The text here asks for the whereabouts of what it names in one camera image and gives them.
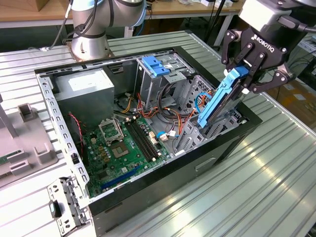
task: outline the sticker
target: sticker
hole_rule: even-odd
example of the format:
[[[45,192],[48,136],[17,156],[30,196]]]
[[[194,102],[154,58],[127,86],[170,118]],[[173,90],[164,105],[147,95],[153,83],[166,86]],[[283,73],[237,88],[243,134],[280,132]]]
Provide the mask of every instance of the sticker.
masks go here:
[[[303,95],[301,95],[301,94],[295,94],[294,96],[295,96],[296,99],[298,99],[298,100],[306,100],[305,97],[304,97]]]
[[[286,85],[284,85],[284,87],[286,88],[286,89],[288,89],[288,90],[294,90],[295,88],[292,86],[292,85],[290,85],[290,84],[286,84]]]
[[[92,77],[91,75],[82,76],[71,78],[69,79],[68,83],[73,91],[78,91],[102,84],[102,78]]]
[[[173,68],[173,66],[171,66],[170,64],[164,65],[164,68]]]

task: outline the connector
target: connector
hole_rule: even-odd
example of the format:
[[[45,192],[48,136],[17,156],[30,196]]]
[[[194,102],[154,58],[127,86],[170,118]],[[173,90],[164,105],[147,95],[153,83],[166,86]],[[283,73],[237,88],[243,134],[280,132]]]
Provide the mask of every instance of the connector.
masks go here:
[[[168,137],[167,137],[166,134],[163,134],[163,135],[161,135],[161,136],[159,137],[159,139],[160,139],[162,142],[164,142],[164,141],[167,141],[167,140],[168,140]]]

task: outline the table leg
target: table leg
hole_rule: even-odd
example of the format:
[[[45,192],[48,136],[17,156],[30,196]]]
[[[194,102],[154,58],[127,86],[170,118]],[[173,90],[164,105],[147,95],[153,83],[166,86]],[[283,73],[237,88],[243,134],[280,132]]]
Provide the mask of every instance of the table leg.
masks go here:
[[[133,37],[134,27],[125,26],[124,28],[124,38]]]
[[[221,30],[219,31],[219,34],[218,34],[218,36],[216,38],[216,41],[215,41],[214,45],[221,45],[221,42],[222,42],[222,40],[224,38],[224,35],[225,35],[225,32],[228,29],[228,27],[229,27],[229,25],[230,25],[230,23],[231,23],[231,21],[233,19],[233,16],[234,15],[231,14],[231,15],[228,15],[228,16],[225,17],[224,23],[223,23],[223,25],[221,27]]]

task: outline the label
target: label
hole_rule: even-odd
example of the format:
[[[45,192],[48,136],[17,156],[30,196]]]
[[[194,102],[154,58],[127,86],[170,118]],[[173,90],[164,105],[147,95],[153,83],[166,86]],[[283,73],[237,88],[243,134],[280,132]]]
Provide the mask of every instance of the label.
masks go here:
[[[173,68],[170,64],[164,65],[164,68]]]
[[[296,99],[298,99],[298,100],[306,100],[305,97],[304,97],[303,95],[301,95],[301,94],[295,94],[294,96],[295,96]]]
[[[288,90],[294,90],[294,87],[290,84],[286,84],[286,85],[284,85],[284,87]]]
[[[169,136],[174,137],[176,135],[176,131],[171,130],[169,132]]]
[[[271,53],[275,51],[275,48],[273,48],[271,45],[269,45],[267,42],[265,42],[263,39],[261,39],[256,34],[251,37],[252,40],[258,41],[261,45],[263,45],[265,48],[267,48]]]
[[[102,84],[102,80],[98,77],[92,77],[91,75],[71,78],[68,81],[73,91],[83,90]]]

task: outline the motherboard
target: motherboard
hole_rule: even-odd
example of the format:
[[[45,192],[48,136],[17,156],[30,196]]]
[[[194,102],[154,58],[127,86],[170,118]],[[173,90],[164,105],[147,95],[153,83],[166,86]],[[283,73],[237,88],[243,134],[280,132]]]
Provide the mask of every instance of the motherboard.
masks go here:
[[[143,117],[127,120],[103,121],[99,129],[83,135],[91,198],[170,158]]]

